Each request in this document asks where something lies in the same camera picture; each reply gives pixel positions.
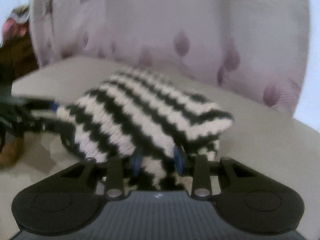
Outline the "pink floral leaf curtain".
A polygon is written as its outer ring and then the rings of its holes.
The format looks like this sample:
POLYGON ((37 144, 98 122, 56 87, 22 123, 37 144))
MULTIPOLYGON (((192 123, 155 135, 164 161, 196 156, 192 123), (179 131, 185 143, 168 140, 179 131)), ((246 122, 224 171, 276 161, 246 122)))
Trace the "pink floral leaf curtain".
POLYGON ((85 55, 176 67, 294 115, 309 48, 308 0, 31 0, 38 64, 85 55))

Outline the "brown wooden furniture frame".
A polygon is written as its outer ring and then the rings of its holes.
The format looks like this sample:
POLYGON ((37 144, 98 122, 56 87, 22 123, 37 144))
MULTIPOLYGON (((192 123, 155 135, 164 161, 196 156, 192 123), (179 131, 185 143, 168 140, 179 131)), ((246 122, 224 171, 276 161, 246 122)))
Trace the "brown wooden furniture frame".
POLYGON ((31 37, 17 37, 1 46, 1 85, 29 74, 39 68, 35 57, 31 37))

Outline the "colourful clutter of boxes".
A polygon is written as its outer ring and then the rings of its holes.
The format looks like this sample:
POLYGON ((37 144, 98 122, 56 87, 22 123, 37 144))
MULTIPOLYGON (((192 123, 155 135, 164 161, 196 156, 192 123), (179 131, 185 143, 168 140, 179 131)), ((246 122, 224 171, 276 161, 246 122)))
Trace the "colourful clutter of boxes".
POLYGON ((2 42, 25 37, 29 33, 29 5, 15 7, 2 25, 2 42))

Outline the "black white striped knit sweater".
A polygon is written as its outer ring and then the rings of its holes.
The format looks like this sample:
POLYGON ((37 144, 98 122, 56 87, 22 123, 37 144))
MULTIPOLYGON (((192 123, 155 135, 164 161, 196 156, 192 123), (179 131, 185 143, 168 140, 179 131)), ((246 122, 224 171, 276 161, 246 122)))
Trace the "black white striped knit sweater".
POLYGON ((234 122, 204 95, 179 90, 164 76, 138 68, 118 71, 56 114, 74 127, 62 143, 82 158, 105 163, 117 156, 128 163, 142 151, 139 174, 124 176, 127 190, 190 191, 192 178, 178 175, 175 150, 214 161, 220 135, 234 122))

